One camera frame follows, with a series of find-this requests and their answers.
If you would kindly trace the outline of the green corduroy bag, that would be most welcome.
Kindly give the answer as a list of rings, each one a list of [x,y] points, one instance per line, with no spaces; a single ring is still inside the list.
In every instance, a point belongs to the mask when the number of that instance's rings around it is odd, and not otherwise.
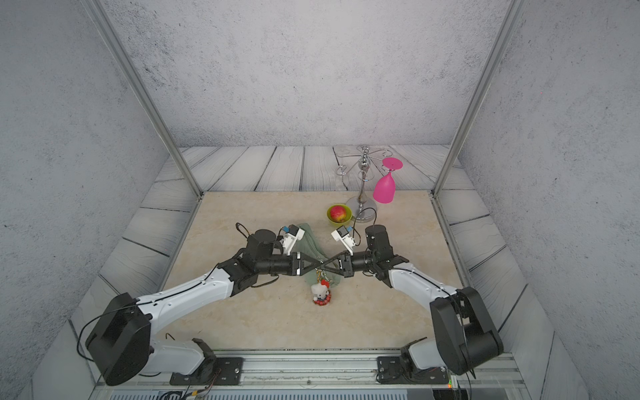
[[[308,223],[297,223],[297,226],[304,231],[304,235],[302,239],[295,243],[293,251],[303,253],[316,260],[324,261],[328,259],[328,255],[322,249],[320,242],[314,236],[310,225]],[[340,275],[322,270],[313,270],[304,275],[304,280],[309,286],[314,285],[323,279],[329,282],[331,288],[335,288],[342,281],[342,277]]]

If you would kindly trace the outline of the white red doll keychain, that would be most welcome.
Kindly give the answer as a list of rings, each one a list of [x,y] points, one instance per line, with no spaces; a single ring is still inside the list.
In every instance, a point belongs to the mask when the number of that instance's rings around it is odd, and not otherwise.
[[[311,286],[313,302],[318,306],[328,305],[331,301],[331,280],[322,270],[316,271],[317,282]]]

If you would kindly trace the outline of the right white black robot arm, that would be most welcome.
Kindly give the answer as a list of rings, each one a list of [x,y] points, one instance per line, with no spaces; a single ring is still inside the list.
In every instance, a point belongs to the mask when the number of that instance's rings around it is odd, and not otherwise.
[[[465,375],[504,353],[498,329],[476,289],[448,286],[420,271],[393,251],[383,225],[368,226],[365,234],[367,247],[357,252],[351,228],[334,230],[333,240],[345,251],[321,263],[320,268],[345,278],[356,272],[371,273],[430,311],[434,339],[420,339],[403,348],[405,373],[446,368],[455,375]]]

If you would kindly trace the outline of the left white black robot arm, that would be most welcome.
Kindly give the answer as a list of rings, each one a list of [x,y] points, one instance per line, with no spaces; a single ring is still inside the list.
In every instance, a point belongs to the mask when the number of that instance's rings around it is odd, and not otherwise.
[[[289,250],[274,232],[260,229],[235,255],[201,277],[139,298],[129,293],[113,298],[93,320],[85,347],[108,386],[158,373],[171,374],[173,385],[209,384],[217,373],[217,357],[205,341],[159,340],[157,333],[251,288],[261,274],[303,276],[321,265],[319,259]]]

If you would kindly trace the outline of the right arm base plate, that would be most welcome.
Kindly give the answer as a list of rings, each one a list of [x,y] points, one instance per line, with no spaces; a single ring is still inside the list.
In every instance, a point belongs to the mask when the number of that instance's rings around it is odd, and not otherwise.
[[[380,384],[449,384],[450,376],[436,341],[417,339],[398,356],[378,357],[376,382]]]

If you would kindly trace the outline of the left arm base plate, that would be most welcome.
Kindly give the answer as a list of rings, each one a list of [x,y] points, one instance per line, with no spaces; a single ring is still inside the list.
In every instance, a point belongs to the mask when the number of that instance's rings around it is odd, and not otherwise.
[[[220,358],[200,338],[192,342],[203,352],[204,359],[190,375],[173,373],[169,384],[172,386],[237,386],[243,370],[244,359],[240,357]]]

